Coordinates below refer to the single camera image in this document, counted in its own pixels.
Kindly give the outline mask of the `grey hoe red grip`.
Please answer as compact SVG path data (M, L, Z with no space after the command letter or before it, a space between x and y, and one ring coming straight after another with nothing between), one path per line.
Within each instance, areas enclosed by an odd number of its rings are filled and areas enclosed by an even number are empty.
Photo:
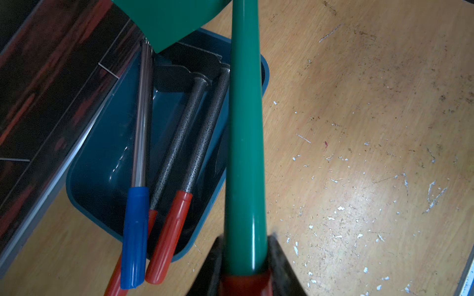
M166 277L230 81L230 66L222 63L221 56L212 52L184 43L175 43L164 49L161 55L171 61L169 65L186 65L203 71L209 79L207 88L211 87L214 80L217 81L217 86L201 123L181 184L175 193L158 241L154 244L154 252L145 275L146 282L150 284L160 284Z
M159 65L156 67L158 75L153 86L163 93L177 93L190 91L184 111L174 131L173 138L167 147L160 169L149 187L149 219L148 238L153 230L158 211L157 204L168 182L172 167L186 139L190 125L199 108L202 96L209 84L209 79L201 70L195 70L186 65ZM114 272L109 280L105 294L107 296L124 296L128 290L120 287L122 254L118 259Z

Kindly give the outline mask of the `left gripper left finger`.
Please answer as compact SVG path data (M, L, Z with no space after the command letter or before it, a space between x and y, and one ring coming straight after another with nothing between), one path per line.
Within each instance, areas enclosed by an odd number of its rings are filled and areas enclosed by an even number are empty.
M223 296L223 235L216 238L187 296Z

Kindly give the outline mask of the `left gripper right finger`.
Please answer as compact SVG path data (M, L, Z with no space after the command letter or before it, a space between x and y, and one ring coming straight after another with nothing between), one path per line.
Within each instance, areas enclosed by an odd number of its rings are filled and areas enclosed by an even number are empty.
M296 273L274 235L268 236L267 262L272 274L271 284L274 296L306 296Z

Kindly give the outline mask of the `green handle red tip hoe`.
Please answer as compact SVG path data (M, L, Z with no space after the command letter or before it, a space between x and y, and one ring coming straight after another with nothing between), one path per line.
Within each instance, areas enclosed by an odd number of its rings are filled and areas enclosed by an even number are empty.
M117 1L156 51L213 19L218 1ZM230 64L229 153L225 197L222 296L270 296L267 263L264 133L257 1L234 1ZM126 224L139 240L123 238L122 287L164 281L191 203L186 189L177 192L152 259L144 262L144 200L130 201Z

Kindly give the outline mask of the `chrome hoe blue grip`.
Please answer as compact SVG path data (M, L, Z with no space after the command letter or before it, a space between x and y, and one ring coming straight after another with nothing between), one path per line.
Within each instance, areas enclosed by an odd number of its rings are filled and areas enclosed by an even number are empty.
M120 287L135 289L144 282L149 219L149 137L153 104L153 48L141 42L137 120L133 145L132 184L128 190L122 242Z

